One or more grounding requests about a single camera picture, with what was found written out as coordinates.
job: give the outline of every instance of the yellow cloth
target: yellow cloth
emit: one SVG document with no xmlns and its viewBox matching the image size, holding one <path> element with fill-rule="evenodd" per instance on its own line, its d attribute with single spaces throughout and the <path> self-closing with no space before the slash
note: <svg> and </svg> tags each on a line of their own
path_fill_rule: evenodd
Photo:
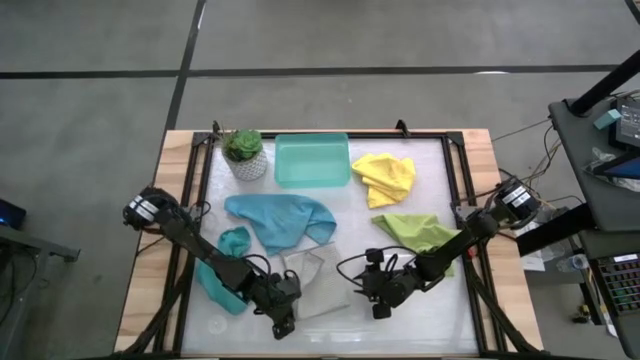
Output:
<svg viewBox="0 0 640 360">
<path fill-rule="evenodd" d="M 354 162 L 353 171 L 362 175 L 362 182 L 369 186 L 369 208 L 397 204 L 409 195 L 416 177 L 413 160 L 398 160 L 389 153 L 367 154 Z"/>
</svg>

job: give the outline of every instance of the white pot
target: white pot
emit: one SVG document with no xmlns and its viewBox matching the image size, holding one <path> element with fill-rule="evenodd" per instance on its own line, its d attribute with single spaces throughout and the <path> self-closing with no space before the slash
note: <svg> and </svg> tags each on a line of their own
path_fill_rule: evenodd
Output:
<svg viewBox="0 0 640 360">
<path fill-rule="evenodd" d="M 267 155 L 262 149 L 254 157 L 243 162 L 234 162 L 227 158 L 222 152 L 224 160 L 229 165 L 231 172 L 235 177 L 244 181 L 251 181 L 262 176 L 267 171 Z"/>
</svg>

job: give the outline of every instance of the succulent plant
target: succulent plant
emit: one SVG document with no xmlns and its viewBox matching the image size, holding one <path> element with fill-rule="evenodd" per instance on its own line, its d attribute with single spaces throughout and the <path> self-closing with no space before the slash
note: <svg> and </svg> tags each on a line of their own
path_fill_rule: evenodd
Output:
<svg viewBox="0 0 640 360">
<path fill-rule="evenodd" d="M 233 162 L 247 161 L 262 151 L 262 137 L 256 130 L 236 130 L 223 137 L 222 149 Z"/>
</svg>

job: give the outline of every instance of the green cloth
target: green cloth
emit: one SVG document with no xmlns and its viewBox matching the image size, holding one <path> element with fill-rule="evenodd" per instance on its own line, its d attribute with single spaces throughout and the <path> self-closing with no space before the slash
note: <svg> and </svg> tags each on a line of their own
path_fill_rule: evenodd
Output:
<svg viewBox="0 0 640 360">
<path fill-rule="evenodd" d="M 434 250 L 460 232 L 440 225 L 438 217 L 432 214 L 384 214 L 372 217 L 371 221 L 394 240 L 417 253 Z M 446 275 L 453 276 L 452 267 L 447 269 Z"/>
</svg>

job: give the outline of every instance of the teal plastic tray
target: teal plastic tray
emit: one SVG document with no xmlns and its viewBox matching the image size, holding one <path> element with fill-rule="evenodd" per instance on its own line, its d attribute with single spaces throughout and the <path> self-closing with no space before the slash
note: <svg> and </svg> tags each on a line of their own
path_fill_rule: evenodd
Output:
<svg viewBox="0 0 640 360">
<path fill-rule="evenodd" d="M 275 178 L 284 188 L 346 185 L 351 178 L 347 134 L 276 136 Z"/>
</svg>

